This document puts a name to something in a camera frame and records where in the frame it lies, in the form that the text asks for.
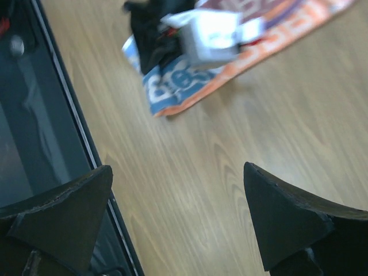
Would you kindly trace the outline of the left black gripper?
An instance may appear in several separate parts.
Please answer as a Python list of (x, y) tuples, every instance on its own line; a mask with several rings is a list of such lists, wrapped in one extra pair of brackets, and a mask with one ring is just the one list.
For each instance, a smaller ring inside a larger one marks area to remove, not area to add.
[(139, 53), (140, 70), (146, 75), (182, 54), (179, 38), (159, 29), (161, 18), (194, 9), (196, 1), (125, 1), (123, 11), (131, 15), (130, 25)]

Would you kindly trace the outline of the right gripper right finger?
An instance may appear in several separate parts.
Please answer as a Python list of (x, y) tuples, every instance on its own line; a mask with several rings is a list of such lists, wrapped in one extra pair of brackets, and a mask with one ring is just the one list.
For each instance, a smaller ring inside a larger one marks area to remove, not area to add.
[(244, 165), (244, 189), (270, 275), (367, 275), (367, 212)]

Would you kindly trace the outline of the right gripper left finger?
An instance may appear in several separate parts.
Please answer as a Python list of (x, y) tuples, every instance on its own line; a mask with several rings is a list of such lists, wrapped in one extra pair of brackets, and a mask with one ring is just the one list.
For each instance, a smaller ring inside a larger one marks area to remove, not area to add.
[(1, 275), (87, 275), (113, 172), (100, 166), (1, 208)]

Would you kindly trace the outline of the lettered beige towel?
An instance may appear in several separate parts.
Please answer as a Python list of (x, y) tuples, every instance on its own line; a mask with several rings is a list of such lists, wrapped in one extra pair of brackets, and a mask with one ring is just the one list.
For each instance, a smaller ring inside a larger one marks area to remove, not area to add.
[(193, 106), (304, 37), (351, 1), (126, 1), (122, 47), (154, 116)]

